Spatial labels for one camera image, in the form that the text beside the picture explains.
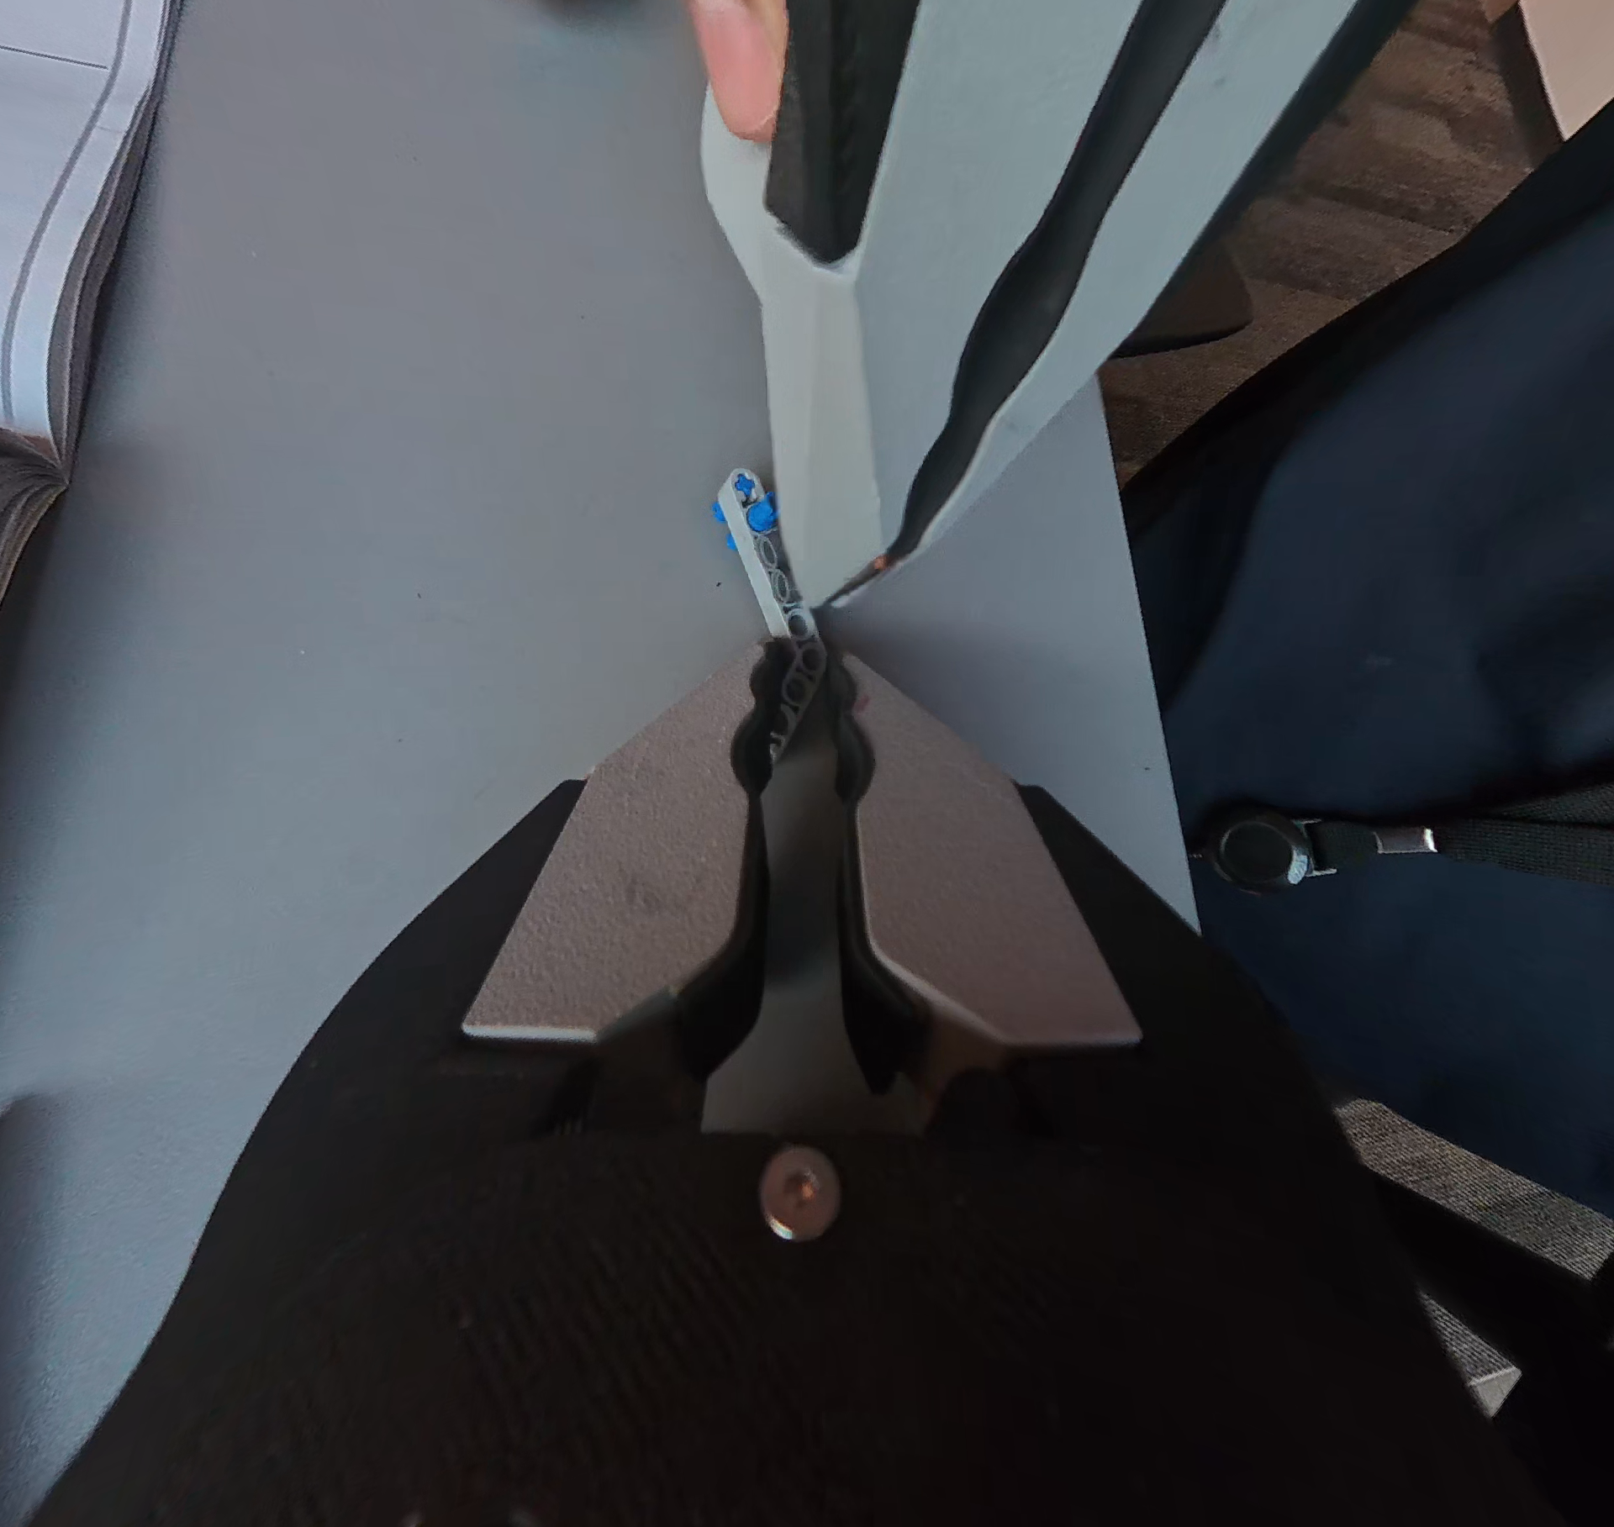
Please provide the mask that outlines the person's torso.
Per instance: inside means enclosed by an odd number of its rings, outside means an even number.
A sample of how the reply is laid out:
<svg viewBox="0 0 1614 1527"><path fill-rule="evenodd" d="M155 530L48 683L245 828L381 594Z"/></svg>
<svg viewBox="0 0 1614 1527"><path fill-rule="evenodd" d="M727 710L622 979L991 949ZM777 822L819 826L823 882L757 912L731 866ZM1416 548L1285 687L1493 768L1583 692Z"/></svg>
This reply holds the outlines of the person's torso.
<svg viewBox="0 0 1614 1527"><path fill-rule="evenodd" d="M1611 112L1125 497L1183 831L1514 821L1611 850ZM1208 944L1328 1079L1611 1216L1611 884L1377 854Z"/></svg>

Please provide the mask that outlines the grey lego beam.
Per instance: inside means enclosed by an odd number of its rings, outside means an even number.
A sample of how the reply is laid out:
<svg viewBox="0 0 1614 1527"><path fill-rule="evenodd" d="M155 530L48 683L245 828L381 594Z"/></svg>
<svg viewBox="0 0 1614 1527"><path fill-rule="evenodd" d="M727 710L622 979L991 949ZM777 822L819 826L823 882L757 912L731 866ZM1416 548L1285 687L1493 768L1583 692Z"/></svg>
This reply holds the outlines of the grey lego beam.
<svg viewBox="0 0 1614 1527"><path fill-rule="evenodd" d="M770 639L786 652L770 733L771 762L779 764L823 687L826 645L798 588L784 546L779 497L766 481L750 469L735 469L713 500L713 520L745 571Z"/></svg>

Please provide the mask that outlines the open white instruction booklet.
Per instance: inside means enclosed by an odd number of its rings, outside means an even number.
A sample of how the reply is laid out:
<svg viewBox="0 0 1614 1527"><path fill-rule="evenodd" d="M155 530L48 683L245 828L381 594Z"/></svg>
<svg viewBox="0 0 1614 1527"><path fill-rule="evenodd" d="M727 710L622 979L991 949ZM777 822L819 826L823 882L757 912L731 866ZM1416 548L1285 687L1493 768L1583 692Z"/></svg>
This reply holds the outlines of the open white instruction booklet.
<svg viewBox="0 0 1614 1527"><path fill-rule="evenodd" d="M2 587L69 490L184 0L2 0Z"/></svg>

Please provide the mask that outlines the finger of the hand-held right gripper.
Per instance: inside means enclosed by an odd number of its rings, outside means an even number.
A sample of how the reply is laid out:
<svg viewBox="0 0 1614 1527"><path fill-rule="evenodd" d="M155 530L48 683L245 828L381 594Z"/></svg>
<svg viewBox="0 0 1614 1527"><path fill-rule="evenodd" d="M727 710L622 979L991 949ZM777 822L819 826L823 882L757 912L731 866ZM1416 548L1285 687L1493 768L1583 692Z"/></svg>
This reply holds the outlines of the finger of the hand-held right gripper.
<svg viewBox="0 0 1614 1527"><path fill-rule="evenodd" d="M808 604L933 546L1088 388L1060 330L1226 4L789 0L761 319Z"/></svg>
<svg viewBox="0 0 1614 1527"><path fill-rule="evenodd" d="M949 530L1141 328L1366 0L923 0L942 233L856 272L874 530Z"/></svg>

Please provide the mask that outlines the grey fabric chair seat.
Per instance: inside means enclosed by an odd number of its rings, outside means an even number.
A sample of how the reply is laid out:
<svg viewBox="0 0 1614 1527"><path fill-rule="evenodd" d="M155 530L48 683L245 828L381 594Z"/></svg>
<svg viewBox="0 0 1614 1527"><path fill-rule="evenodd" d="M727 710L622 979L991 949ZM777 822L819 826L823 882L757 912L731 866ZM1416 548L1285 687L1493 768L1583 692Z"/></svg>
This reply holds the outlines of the grey fabric chair seat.
<svg viewBox="0 0 1614 1527"><path fill-rule="evenodd" d="M1523 1176L1463 1151L1365 1098L1335 1109L1363 1165L1476 1227L1592 1281L1613 1255L1613 1223ZM1497 1417L1520 1368L1432 1296L1421 1297L1447 1357L1484 1417Z"/></svg>

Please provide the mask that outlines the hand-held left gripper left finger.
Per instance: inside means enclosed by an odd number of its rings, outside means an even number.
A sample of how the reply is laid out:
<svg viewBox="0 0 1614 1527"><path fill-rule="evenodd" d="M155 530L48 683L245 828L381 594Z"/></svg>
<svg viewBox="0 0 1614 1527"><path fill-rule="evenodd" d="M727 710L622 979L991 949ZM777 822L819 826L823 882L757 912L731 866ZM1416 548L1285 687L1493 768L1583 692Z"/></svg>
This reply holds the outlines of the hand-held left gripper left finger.
<svg viewBox="0 0 1614 1527"><path fill-rule="evenodd" d="M654 1032L715 1076L763 1002L768 785L770 650L749 648L585 780L463 1035L603 1055Z"/></svg>

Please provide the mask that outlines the pale beige panel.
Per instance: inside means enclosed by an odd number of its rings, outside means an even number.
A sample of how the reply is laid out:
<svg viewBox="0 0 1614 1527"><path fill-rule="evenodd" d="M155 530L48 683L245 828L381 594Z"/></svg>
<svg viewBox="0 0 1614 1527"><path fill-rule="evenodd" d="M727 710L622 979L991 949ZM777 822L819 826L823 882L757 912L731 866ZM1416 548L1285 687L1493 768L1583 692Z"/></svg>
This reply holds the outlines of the pale beige panel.
<svg viewBox="0 0 1614 1527"><path fill-rule="evenodd" d="M1525 143L1544 157L1613 98L1613 0L1481 0Z"/></svg>

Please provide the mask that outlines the person's right hand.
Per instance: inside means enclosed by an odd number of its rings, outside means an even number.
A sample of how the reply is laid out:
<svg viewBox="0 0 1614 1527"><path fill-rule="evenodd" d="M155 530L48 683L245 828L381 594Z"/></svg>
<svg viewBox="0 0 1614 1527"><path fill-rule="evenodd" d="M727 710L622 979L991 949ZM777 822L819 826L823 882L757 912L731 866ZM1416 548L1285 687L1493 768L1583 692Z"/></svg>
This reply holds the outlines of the person's right hand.
<svg viewBox="0 0 1614 1527"><path fill-rule="evenodd" d="M731 134L771 145L789 46L787 0L685 0L719 117Z"/></svg>

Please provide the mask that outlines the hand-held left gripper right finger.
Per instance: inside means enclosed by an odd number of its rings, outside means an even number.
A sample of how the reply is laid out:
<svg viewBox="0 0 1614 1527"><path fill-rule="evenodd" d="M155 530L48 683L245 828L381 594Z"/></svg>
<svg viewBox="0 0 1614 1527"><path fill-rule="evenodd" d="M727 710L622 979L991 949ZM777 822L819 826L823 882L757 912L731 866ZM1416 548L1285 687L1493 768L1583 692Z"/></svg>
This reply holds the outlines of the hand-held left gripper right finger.
<svg viewBox="0 0 1614 1527"><path fill-rule="evenodd" d="M842 1009L875 1095L1141 1044L1020 785L858 657L837 660Z"/></svg>

